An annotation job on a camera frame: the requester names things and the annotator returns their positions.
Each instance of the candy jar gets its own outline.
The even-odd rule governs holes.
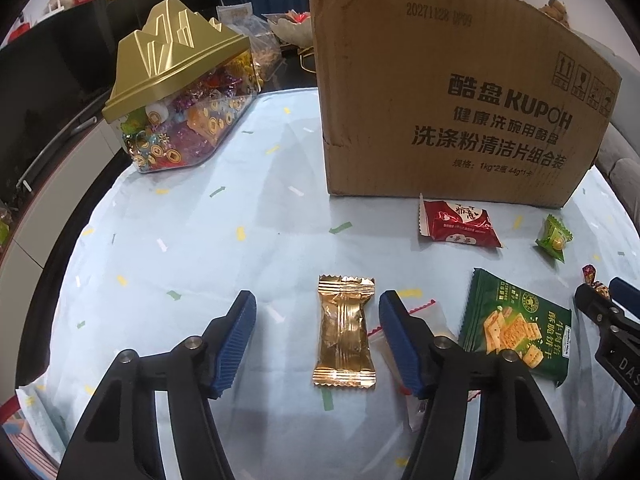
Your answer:
[[[216,151],[259,89],[247,37],[165,0],[120,40],[102,113],[138,171],[181,168]]]

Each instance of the green biscuit package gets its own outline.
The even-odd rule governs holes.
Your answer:
[[[475,269],[460,341],[468,352],[515,350],[532,373],[566,379],[571,311]]]

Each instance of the table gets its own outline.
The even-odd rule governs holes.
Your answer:
[[[559,388],[537,382],[581,476],[591,478],[632,404],[595,363],[598,332],[572,297],[587,263],[603,282],[621,276],[640,285],[638,233],[595,168],[554,212],[574,232],[565,264],[534,244],[550,210],[474,205],[489,211],[501,250],[420,238],[417,198],[329,196],[317,89],[264,94],[199,167],[146,175],[129,168],[118,178],[78,238],[60,291],[49,370],[26,391],[42,400],[66,442],[117,352],[167,351],[201,333],[248,289],[258,304],[254,334],[234,386],[211,403],[236,478],[399,479],[415,433],[381,356],[372,352],[375,389],[332,390],[332,410],[325,411],[311,383],[318,276],[376,280],[376,297],[366,306],[369,328],[378,324],[379,294],[415,289],[405,305],[435,298],[457,334],[473,268],[482,267],[573,309],[567,380]],[[166,395],[156,397],[172,480],[179,475]],[[457,478],[471,466],[478,407],[479,399],[468,405]]]

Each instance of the gold mountain lid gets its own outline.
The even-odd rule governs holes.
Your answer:
[[[120,40],[116,82],[102,114],[111,123],[249,48],[248,37],[213,18],[208,22],[180,0],[160,2],[142,30]]]

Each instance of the white cabinet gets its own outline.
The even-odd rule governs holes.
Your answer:
[[[0,404],[14,395],[22,327],[42,269],[12,240],[0,264]]]
[[[97,128],[102,132],[102,136],[107,141],[113,155],[123,149],[118,134],[107,124],[107,121],[101,120]]]
[[[80,141],[39,190],[20,220],[14,241],[41,267],[76,205],[113,158],[114,151],[101,125],[110,128],[102,122]]]

